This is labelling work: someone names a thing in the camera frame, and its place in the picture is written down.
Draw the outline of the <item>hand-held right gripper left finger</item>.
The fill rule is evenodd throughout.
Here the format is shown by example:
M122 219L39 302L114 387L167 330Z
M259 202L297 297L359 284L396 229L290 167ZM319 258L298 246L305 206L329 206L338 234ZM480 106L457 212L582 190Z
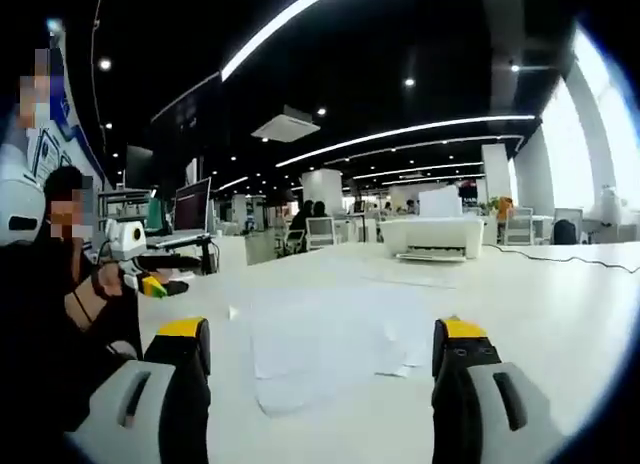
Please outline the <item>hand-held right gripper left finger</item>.
M171 321L89 400L66 442L83 463L207 463L209 322Z

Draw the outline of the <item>person's left hand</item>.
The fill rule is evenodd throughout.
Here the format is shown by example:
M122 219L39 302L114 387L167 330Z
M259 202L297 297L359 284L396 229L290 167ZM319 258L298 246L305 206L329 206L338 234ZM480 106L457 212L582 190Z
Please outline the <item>person's left hand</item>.
M123 294L123 280L118 263L110 262L94 271L92 285L95 293L107 300Z

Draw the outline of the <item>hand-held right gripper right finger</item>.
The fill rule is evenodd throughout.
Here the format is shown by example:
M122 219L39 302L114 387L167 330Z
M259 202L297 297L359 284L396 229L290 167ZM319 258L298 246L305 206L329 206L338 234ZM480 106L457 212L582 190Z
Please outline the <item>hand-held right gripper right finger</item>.
M435 321L432 376L434 463L548 463L562 449L547 396L478 325Z

